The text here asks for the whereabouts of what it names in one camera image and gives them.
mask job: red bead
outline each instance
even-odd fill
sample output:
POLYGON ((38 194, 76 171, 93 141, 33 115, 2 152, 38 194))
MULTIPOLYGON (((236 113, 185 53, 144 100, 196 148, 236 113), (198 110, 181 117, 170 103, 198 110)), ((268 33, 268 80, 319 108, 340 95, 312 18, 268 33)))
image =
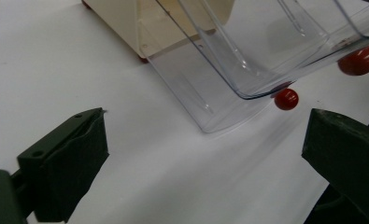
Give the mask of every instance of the red bead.
POLYGON ((284 89, 275 97, 275 105, 281 110, 291 110, 298 105, 299 97, 292 89, 284 89))
POLYGON ((350 76, 369 73, 369 47, 359 49, 338 61, 341 71, 350 76))

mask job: red ball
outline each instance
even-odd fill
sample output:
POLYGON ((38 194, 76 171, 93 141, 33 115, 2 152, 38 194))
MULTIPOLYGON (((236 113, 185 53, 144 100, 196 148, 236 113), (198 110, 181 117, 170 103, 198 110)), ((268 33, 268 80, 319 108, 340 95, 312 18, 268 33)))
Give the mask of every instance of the red ball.
POLYGON ((359 49, 338 61, 341 71, 350 76, 369 73, 369 47, 359 49))
POLYGON ((284 89, 275 97, 275 105, 281 110, 291 110, 298 105, 299 97, 292 89, 284 89))

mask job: white table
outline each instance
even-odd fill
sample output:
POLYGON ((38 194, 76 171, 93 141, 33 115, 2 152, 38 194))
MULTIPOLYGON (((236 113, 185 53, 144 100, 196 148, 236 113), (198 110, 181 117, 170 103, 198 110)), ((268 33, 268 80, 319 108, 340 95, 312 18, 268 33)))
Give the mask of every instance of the white table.
MULTIPOLYGON (((69 223, 303 223, 327 182, 301 157, 312 107, 369 122, 369 74, 336 64, 228 133, 202 133, 150 64, 79 0, 0 0, 0 169, 72 115, 107 110, 110 157, 69 223)), ((33 216, 29 223, 36 223, 33 216)))

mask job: clear plastic container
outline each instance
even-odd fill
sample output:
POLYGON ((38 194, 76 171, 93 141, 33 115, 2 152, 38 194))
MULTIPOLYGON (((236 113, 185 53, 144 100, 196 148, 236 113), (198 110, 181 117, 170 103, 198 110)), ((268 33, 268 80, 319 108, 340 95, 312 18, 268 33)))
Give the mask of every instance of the clear plastic container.
POLYGON ((179 0, 185 14, 176 1, 157 2, 159 16, 140 24, 149 39, 142 52, 207 133, 249 119, 271 93, 369 45, 362 0, 179 0), (154 29, 162 21, 167 32, 154 29))

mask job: transparent plastic bin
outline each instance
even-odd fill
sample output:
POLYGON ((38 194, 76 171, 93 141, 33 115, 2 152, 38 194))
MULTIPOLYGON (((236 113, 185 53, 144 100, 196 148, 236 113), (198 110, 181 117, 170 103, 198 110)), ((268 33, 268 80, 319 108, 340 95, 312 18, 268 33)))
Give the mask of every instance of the transparent plastic bin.
POLYGON ((157 3, 139 24, 142 53, 206 133, 251 118, 272 93, 369 45, 362 0, 157 3), (155 29, 162 23, 168 31, 155 29))

